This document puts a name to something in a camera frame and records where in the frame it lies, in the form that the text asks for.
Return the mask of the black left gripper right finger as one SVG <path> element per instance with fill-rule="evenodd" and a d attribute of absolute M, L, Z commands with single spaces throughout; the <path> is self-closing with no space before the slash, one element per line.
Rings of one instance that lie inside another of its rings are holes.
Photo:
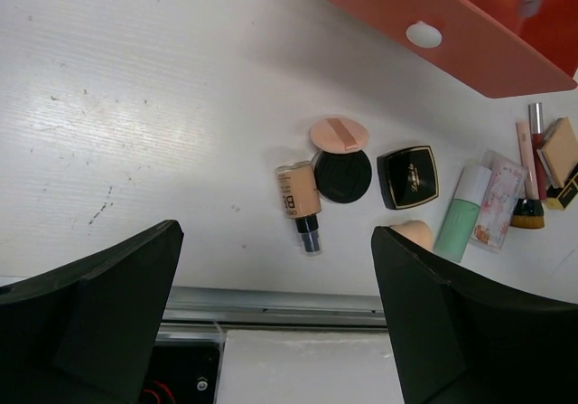
<path fill-rule="evenodd" d="M 577 307 L 440 258 L 389 227 L 371 250 L 407 403 L 574 403 Z"/>

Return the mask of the red top drawer unit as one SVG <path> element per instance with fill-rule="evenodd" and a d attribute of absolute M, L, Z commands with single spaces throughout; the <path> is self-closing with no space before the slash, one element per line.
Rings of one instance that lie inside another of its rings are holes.
<path fill-rule="evenodd" d="M 327 0 L 481 95 L 576 89 L 577 0 Z"/>

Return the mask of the black orange makeup brush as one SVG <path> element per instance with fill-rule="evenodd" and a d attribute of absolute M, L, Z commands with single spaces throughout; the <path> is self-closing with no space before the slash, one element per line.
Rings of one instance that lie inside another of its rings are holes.
<path fill-rule="evenodd" d="M 543 205 L 539 200 L 520 198 L 513 211 L 510 226 L 525 230 L 540 230 L 545 226 Z"/>

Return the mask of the pink powder puff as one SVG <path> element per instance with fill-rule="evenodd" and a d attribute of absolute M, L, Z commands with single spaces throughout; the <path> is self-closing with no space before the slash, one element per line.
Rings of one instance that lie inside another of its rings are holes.
<path fill-rule="evenodd" d="M 324 152 L 345 155 L 362 150 L 369 133 L 357 121 L 346 117 L 327 117 L 310 128 L 312 143 Z"/>

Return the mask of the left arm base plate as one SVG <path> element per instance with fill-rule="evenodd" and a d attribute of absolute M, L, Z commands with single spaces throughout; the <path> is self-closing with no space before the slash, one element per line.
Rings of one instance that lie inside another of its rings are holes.
<path fill-rule="evenodd" d="M 219 362 L 220 348 L 214 342 L 156 345 L 138 403 L 213 403 Z"/>

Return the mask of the black gold lipstick box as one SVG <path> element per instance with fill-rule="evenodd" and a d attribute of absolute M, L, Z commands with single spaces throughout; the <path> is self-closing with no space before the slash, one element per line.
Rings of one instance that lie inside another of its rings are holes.
<path fill-rule="evenodd" d="M 549 210 L 564 211 L 577 196 L 577 170 L 574 170 L 562 188 L 550 186 L 546 191 L 545 206 Z"/>

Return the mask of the beige square palette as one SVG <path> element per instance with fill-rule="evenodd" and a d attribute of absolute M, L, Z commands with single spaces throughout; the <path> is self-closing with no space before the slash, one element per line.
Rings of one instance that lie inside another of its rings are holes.
<path fill-rule="evenodd" d="M 537 154 L 549 183 L 562 188 L 577 165 L 577 138 L 568 117 L 560 117 L 550 125 Z"/>

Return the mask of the pink concealer pen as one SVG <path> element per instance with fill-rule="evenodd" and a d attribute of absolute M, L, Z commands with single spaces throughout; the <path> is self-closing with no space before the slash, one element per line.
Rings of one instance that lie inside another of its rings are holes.
<path fill-rule="evenodd" d="M 532 136 L 528 121 L 518 121 L 516 123 L 517 140 L 520 153 L 521 164 L 527 169 L 527 180 L 525 181 L 527 198 L 531 200 L 539 199 L 538 185 L 536 179 L 536 165 L 532 147 Z"/>

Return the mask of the peach makeup sponge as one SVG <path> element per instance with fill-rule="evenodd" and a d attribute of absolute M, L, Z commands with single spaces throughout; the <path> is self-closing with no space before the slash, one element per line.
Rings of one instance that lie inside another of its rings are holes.
<path fill-rule="evenodd" d="M 391 225 L 390 228 L 423 249 L 432 250 L 434 246 L 434 235 L 424 221 L 406 221 Z"/>

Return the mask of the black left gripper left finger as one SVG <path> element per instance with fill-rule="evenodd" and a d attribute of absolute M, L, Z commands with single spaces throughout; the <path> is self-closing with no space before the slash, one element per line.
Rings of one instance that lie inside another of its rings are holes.
<path fill-rule="evenodd" d="M 135 403 L 179 262 L 178 221 L 1 288 L 3 403 Z"/>

